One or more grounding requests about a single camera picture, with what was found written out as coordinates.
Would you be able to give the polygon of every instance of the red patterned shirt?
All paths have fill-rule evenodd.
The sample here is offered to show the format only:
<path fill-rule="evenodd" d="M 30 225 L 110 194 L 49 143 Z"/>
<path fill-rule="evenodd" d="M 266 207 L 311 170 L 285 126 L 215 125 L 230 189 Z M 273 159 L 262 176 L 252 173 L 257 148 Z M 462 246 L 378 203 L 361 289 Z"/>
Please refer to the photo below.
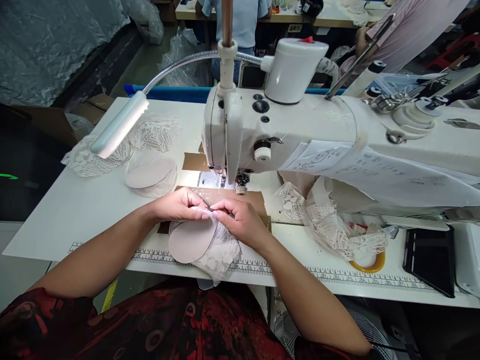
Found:
<path fill-rule="evenodd" d="M 355 359 L 298 338 L 302 359 Z M 178 278 L 97 315 L 92 299 L 37 288 L 0 315 L 0 359 L 290 359 L 246 285 Z"/>

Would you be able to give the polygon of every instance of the red stool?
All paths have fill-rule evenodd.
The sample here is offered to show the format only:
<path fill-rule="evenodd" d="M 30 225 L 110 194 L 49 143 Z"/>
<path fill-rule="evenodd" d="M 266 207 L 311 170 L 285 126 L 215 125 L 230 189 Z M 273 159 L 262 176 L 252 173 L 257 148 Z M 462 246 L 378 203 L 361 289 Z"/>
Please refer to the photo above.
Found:
<path fill-rule="evenodd" d="M 434 71 L 441 71 L 443 69 L 446 69 L 450 66 L 450 64 L 452 64 L 455 60 L 464 55 L 468 50 L 477 47 L 480 47 L 480 34 L 465 36 L 462 40 L 460 40 L 447 51 L 445 51 L 442 55 L 429 63 L 425 68 Z"/>

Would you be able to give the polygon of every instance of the handwritten notes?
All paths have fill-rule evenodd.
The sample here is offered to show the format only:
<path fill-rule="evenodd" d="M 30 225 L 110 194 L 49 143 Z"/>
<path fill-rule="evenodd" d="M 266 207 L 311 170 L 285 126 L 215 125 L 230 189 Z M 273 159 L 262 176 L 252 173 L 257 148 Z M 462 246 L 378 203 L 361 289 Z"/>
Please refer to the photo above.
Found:
<path fill-rule="evenodd" d="M 460 173 L 382 155 L 370 148 L 339 168 L 335 167 L 350 148 L 348 143 L 311 141 L 285 170 L 343 181 L 384 204 L 403 207 L 480 205 L 480 190 L 462 181 Z"/>

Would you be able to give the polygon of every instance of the woman's right hand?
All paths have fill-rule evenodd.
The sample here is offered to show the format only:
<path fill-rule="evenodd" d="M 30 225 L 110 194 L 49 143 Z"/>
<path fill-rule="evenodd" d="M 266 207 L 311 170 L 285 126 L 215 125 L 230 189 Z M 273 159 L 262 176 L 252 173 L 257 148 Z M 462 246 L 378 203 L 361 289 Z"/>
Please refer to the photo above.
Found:
<path fill-rule="evenodd" d="M 215 219 L 225 225 L 236 239 L 257 253 L 262 252 L 272 241 L 276 241 L 249 202 L 226 197 L 210 208 L 214 210 Z"/>

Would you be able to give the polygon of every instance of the ruler markings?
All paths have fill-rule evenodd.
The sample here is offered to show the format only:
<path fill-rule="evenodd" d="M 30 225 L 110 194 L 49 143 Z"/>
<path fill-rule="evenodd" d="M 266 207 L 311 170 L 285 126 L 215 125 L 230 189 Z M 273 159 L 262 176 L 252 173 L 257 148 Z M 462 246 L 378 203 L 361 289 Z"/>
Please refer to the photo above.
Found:
<path fill-rule="evenodd" d="M 75 241 L 71 245 L 68 253 L 73 252 L 82 244 L 83 242 Z M 175 261 L 168 250 L 155 250 L 150 248 L 137 249 L 134 255 L 131 257 L 131 261 L 149 264 L 175 265 L 184 268 L 195 268 L 195 266 L 192 264 L 183 264 Z M 319 266 L 305 267 L 323 283 L 438 294 L 438 291 L 414 276 L 391 275 L 383 273 L 372 274 L 356 270 L 344 270 Z M 266 261 L 258 260 L 235 259 L 228 268 L 228 271 L 241 274 L 263 275 L 270 277 L 273 276 L 268 263 Z M 468 294 L 460 292 L 457 287 L 455 287 L 455 295 L 468 296 Z"/>

